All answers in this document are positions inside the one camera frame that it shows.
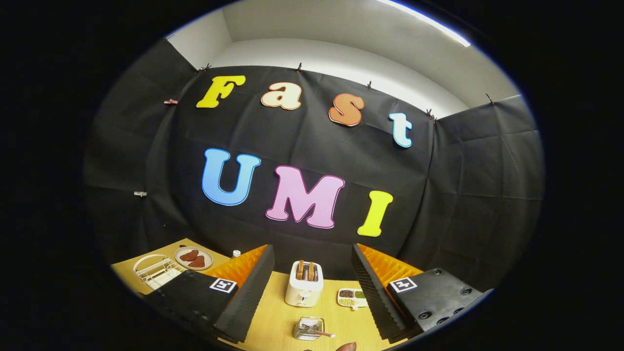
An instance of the white toaster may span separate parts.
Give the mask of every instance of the white toaster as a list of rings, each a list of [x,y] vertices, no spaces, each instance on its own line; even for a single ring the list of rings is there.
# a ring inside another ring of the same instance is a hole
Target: white toaster
[[[312,307],[316,305],[321,291],[323,291],[323,270],[321,266],[313,262],[314,277],[307,280],[310,271],[310,262],[303,262],[304,272],[301,279],[297,279],[299,263],[295,261],[290,269],[288,288],[286,290],[286,303],[297,307]]]

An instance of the table surface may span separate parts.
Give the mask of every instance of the table surface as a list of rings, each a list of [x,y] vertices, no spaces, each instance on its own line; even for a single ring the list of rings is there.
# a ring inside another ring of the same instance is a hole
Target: table surface
[[[204,249],[213,257],[213,264],[206,270],[198,271],[206,273],[230,258],[218,254],[206,247],[188,239],[174,242],[158,250],[148,252],[150,254],[163,254],[175,260],[174,253],[180,245],[194,246]],[[152,288],[143,283],[141,279],[132,271],[132,267],[141,257],[125,260],[111,265],[115,273],[125,282],[133,292],[149,294]],[[407,339],[390,344],[387,340],[382,340],[379,331],[375,326],[373,315],[368,307],[360,307],[352,310],[350,307],[338,305],[336,296],[338,289],[352,288],[360,289],[357,280],[329,280],[324,281],[323,291],[316,306],[295,307],[288,305],[284,301],[286,289],[288,287],[288,274],[272,272],[271,277],[263,292],[256,313],[251,320],[251,325],[244,343],[233,344],[226,340],[221,340],[226,344],[234,345],[239,349],[249,351],[264,350],[336,350],[338,347],[356,342],[358,351],[384,350],[390,346],[400,344]],[[321,317],[325,319],[325,331],[336,334],[335,338],[321,336],[314,341],[298,340],[293,336],[293,330],[299,318],[303,316]]]

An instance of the finger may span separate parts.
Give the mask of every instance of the finger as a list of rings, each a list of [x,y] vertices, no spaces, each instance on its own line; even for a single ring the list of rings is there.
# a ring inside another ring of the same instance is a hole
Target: finger
[[[344,344],[340,347],[338,347],[338,349],[336,351],[355,351],[357,345],[352,342],[350,344]]]

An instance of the pink letter m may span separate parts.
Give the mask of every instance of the pink letter m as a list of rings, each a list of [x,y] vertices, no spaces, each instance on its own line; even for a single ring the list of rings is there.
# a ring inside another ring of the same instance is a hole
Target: pink letter m
[[[287,220],[286,201],[289,201],[295,222],[300,222],[314,206],[312,215],[306,220],[308,225],[324,229],[334,227],[332,215],[338,192],[344,187],[344,180],[333,175],[326,175],[310,192],[307,192],[299,169],[291,166],[278,166],[275,168],[275,173],[280,177],[280,182],[277,185],[273,208],[266,212],[267,217]]]

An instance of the small glass container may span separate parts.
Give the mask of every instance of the small glass container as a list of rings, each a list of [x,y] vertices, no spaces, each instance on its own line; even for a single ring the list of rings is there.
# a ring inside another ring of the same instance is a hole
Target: small glass container
[[[321,317],[303,316],[295,325],[295,338],[299,340],[316,340],[321,335],[315,331],[325,331],[325,320]]]

